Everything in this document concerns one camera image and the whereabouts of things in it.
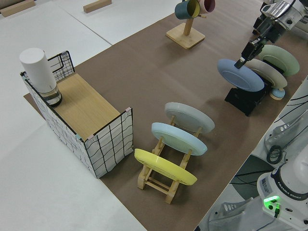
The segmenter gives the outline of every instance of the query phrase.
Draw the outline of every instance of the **mug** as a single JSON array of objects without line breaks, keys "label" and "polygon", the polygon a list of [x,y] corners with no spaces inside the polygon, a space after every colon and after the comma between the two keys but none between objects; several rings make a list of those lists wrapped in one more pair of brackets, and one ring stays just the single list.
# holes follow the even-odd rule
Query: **mug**
[{"label": "mug", "polygon": [[176,5],[174,12],[178,19],[195,18],[200,13],[200,4],[198,0],[183,0]]},{"label": "mug", "polygon": [[215,8],[215,0],[199,0],[200,14],[211,13]]}]

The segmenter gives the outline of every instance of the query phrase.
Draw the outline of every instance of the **storage box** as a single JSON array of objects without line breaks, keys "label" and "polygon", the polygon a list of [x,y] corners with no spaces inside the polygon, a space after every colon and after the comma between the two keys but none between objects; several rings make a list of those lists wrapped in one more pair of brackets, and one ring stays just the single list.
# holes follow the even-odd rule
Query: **storage box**
[{"label": "storage box", "polygon": [[119,113],[75,73],[68,51],[48,61],[63,95],[58,107],[49,106],[26,72],[24,83],[57,137],[99,178],[133,151],[132,108]]}]

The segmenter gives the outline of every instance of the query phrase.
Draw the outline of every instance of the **plate holder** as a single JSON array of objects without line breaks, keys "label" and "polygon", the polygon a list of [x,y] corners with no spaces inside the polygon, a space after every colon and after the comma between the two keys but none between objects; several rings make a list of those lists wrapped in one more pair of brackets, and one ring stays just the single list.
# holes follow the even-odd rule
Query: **plate holder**
[{"label": "plate holder", "polygon": [[240,88],[231,88],[225,101],[244,112],[246,116],[250,116],[254,108],[261,103],[262,99],[271,90],[271,83],[262,77],[261,79],[264,82],[264,88],[262,90],[251,92]]}]

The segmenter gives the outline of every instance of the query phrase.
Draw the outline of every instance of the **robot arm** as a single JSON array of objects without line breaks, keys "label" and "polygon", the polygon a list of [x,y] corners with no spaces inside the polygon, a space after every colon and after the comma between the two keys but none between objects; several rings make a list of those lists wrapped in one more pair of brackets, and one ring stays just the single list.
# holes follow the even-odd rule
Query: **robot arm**
[{"label": "robot arm", "polygon": [[267,0],[262,8],[262,15],[256,21],[255,34],[258,37],[251,40],[245,46],[241,58],[234,65],[241,68],[247,61],[255,58],[270,41],[275,43],[287,30],[300,20],[305,21],[308,16],[308,0],[279,0],[276,3],[267,5],[273,1]]},{"label": "robot arm", "polygon": [[296,230],[308,229],[308,145],[290,162],[262,174],[257,189],[263,200],[263,211]]}]

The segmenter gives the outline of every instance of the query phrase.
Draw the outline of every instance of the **brown mat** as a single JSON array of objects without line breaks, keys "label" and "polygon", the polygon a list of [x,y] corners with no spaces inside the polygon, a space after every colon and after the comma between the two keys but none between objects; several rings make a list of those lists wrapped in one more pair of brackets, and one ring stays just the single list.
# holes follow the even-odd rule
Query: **brown mat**
[{"label": "brown mat", "polygon": [[[250,117],[224,101],[233,86],[218,73],[217,61],[239,59],[261,4],[261,0],[217,1],[207,19],[194,20],[193,28],[205,40],[190,50],[166,37],[182,23],[172,14],[76,67],[118,111],[133,108],[135,148],[155,147],[151,124],[168,123],[167,102],[193,106],[215,122],[213,131],[199,137],[208,146],[207,153],[192,156],[186,168],[198,181],[180,185],[171,205],[161,192],[137,188],[142,166],[133,154],[101,178],[149,231],[194,230],[308,73],[307,41],[300,32],[289,32],[277,45],[298,59],[301,71],[287,78],[286,97],[275,101],[267,96]],[[182,159],[170,148],[161,156],[178,164]]]}]

